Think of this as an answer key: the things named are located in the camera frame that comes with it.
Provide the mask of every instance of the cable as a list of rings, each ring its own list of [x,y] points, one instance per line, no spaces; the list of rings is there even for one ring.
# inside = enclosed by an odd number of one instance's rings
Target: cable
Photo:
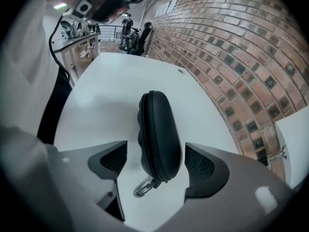
[[[55,27],[54,31],[52,32],[51,36],[49,37],[48,45],[49,45],[50,53],[52,54],[52,56],[53,56],[55,62],[56,62],[57,65],[59,65],[59,67],[62,68],[63,71],[68,75],[68,79],[70,79],[70,77],[71,77],[70,73],[66,70],[66,68],[64,68],[64,66],[62,65],[62,63],[58,60],[58,58],[56,57],[56,55],[55,55],[55,53],[54,53],[54,51],[53,51],[53,46],[52,46],[52,38],[53,38],[54,34],[56,33],[56,31],[57,31],[57,29],[58,29],[58,27],[59,27],[59,24],[60,24],[60,22],[61,22],[61,20],[62,20],[62,17],[63,17],[63,16],[61,16],[60,19],[58,20],[58,22],[57,22],[57,24],[56,24],[56,27]]]

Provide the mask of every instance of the metal railing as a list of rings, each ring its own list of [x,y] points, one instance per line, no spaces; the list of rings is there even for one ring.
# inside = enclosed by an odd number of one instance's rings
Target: metal railing
[[[120,41],[122,26],[99,25],[101,34],[98,36],[102,41]]]

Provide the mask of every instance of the brick wall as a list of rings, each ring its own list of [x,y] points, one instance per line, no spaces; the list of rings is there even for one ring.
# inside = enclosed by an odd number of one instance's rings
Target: brick wall
[[[265,163],[274,122],[309,103],[308,46],[280,0],[178,0],[154,26],[148,55],[186,68],[224,118],[239,152]],[[284,178],[282,160],[269,166]]]

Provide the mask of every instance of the person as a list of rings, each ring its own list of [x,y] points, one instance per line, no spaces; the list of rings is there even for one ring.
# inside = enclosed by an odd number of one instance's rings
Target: person
[[[122,35],[128,35],[131,32],[131,28],[133,26],[133,20],[131,19],[131,14],[127,14],[127,18],[123,19],[121,24],[123,24],[122,27]],[[124,38],[121,37],[120,45],[122,45],[124,42]]]

